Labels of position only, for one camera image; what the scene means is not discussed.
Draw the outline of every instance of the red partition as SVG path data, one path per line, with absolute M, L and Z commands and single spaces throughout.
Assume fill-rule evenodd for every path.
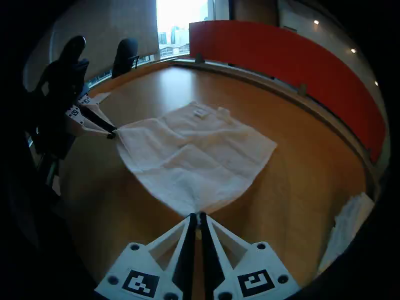
M 235 64 L 288 84 L 339 117 L 378 160 L 385 122 L 361 80 L 335 55 L 296 33 L 261 23 L 204 21 L 189 25 L 190 56 Z

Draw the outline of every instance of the wooden table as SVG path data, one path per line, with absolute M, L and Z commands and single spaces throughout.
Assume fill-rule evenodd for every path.
M 197 101 L 227 108 L 232 117 L 277 142 L 248 191 L 212 217 L 249 243 L 268 242 L 297 282 L 309 283 L 334 216 L 350 196 L 366 190 L 360 159 L 310 113 L 249 83 L 180 67 L 142 73 L 122 86 L 117 78 L 96 89 L 112 90 L 101 109 L 117 127 Z M 125 168 L 114 140 L 77 138 L 60 179 L 75 245 L 97 281 L 129 242 L 147 244 L 182 219 Z M 201 291 L 201 244 L 196 243 L 193 288 Z

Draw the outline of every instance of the white towel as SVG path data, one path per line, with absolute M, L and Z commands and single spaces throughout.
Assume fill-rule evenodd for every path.
M 210 214 L 236 200 L 277 146 L 228 110 L 195 102 L 120 127 L 117 134 L 126 167 L 182 216 Z
M 373 208 L 374 202 L 364 192 L 351 197 L 343 206 L 340 214 L 335 217 L 336 224 L 330 233 L 317 275 L 325 271 L 346 250 Z

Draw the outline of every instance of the office chair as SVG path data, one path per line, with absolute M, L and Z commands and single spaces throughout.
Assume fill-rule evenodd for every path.
M 124 38 L 118 44 L 114 65 L 112 66 L 112 78 L 128 73 L 136 60 L 135 69 L 138 67 L 138 41 L 135 38 Z

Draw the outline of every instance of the screw hole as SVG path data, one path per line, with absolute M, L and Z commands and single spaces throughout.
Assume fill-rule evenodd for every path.
M 285 284 L 285 283 L 288 282 L 288 280 L 289 280 L 289 277 L 288 277 L 287 275 L 281 275 L 281 276 L 279 276 L 279 278 L 278 278 L 278 282 L 279 282 L 280 284 Z
M 173 292 L 168 292 L 164 295 L 164 300 L 178 300 L 178 295 Z
M 116 284 L 118 284 L 118 278 L 115 276 L 110 276 L 110 277 L 108 277 L 108 283 L 110 285 L 115 286 Z
M 130 249 L 133 251 L 139 250 L 139 245 L 133 244 L 132 246 L 130 246 Z
M 232 294 L 228 291 L 224 291 L 218 295 L 218 300 L 232 300 Z

